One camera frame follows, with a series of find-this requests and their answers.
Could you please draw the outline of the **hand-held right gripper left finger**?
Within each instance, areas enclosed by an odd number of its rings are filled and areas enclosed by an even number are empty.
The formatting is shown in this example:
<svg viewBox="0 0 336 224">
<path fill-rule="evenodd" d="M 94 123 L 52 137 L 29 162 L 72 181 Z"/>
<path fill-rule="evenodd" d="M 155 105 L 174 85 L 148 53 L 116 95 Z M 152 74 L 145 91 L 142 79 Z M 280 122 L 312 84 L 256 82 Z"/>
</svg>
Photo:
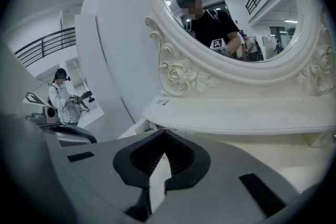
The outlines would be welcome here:
<svg viewBox="0 0 336 224">
<path fill-rule="evenodd" d="M 160 205 L 151 212 L 150 178 L 133 167 L 131 153 L 154 141 L 164 131 L 147 132 L 105 143 L 62 147 L 46 135 L 49 155 L 71 223 L 165 223 Z"/>
</svg>

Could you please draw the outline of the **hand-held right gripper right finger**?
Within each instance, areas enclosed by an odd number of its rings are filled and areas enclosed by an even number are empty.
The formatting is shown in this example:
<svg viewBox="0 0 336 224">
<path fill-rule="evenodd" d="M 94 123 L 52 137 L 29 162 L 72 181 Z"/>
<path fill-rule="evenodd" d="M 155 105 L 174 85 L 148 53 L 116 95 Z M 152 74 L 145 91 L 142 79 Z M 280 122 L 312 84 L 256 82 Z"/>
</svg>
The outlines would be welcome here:
<svg viewBox="0 0 336 224">
<path fill-rule="evenodd" d="M 239 147 L 200 136 L 178 133 L 210 155 L 206 175 L 192 188 L 168 191 L 153 214 L 154 223 L 258 223 L 265 214 L 240 176 L 255 174 L 284 203 L 299 193 L 278 172 Z"/>
</svg>

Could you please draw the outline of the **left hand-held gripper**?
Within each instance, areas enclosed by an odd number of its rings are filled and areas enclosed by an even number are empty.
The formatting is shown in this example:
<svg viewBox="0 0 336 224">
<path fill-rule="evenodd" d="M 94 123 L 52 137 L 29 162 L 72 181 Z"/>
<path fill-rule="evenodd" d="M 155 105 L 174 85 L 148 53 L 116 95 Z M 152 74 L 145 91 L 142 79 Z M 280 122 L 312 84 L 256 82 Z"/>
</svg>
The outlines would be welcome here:
<svg viewBox="0 0 336 224">
<path fill-rule="evenodd" d="M 50 126 L 48 132 L 57 137 L 62 147 L 97 143 L 90 132 L 74 125 L 61 125 L 56 109 L 33 92 L 28 91 L 23 99 L 23 116 L 39 126 Z"/>
</svg>

